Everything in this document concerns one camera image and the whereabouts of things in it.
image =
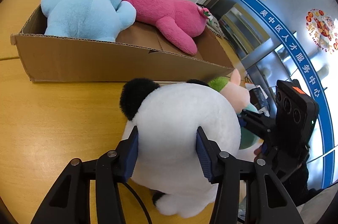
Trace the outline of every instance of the blue stripe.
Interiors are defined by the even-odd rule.
[[[320,79],[303,47],[293,36],[285,24],[259,0],[240,0],[247,5],[260,19],[273,31],[287,49],[303,76],[311,96],[319,105],[318,123],[322,133],[323,152],[326,153],[334,147],[333,127],[330,110]],[[322,187],[328,187],[333,180],[334,152],[323,158]]]

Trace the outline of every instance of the black panda ear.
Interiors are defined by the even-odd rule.
[[[160,85],[147,78],[135,78],[127,82],[122,89],[120,108],[128,120],[132,120],[143,100]]]
[[[203,85],[203,86],[206,86],[206,87],[210,87],[207,83],[201,81],[201,80],[198,80],[198,79],[189,79],[187,81],[187,83],[191,83],[191,84],[198,84],[198,85]]]

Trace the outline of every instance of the cartoon poster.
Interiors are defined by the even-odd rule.
[[[338,51],[338,24],[319,9],[312,9],[306,16],[306,28],[316,45],[324,52]]]

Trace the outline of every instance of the cardboard box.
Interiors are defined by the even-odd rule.
[[[198,52],[189,56],[169,43],[156,27],[135,22],[116,43],[43,35],[47,18],[39,6],[20,33],[11,36],[31,81],[210,80],[233,66],[206,27],[194,38]]]

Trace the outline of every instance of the panda plush toy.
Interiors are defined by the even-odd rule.
[[[199,80],[161,87],[137,78],[125,84],[120,107],[128,118],[122,139],[135,125],[139,133],[131,179],[156,190],[153,203],[158,211],[188,218],[214,202],[218,185],[203,175],[196,132],[201,126],[208,139],[236,156],[241,129],[229,101]]]

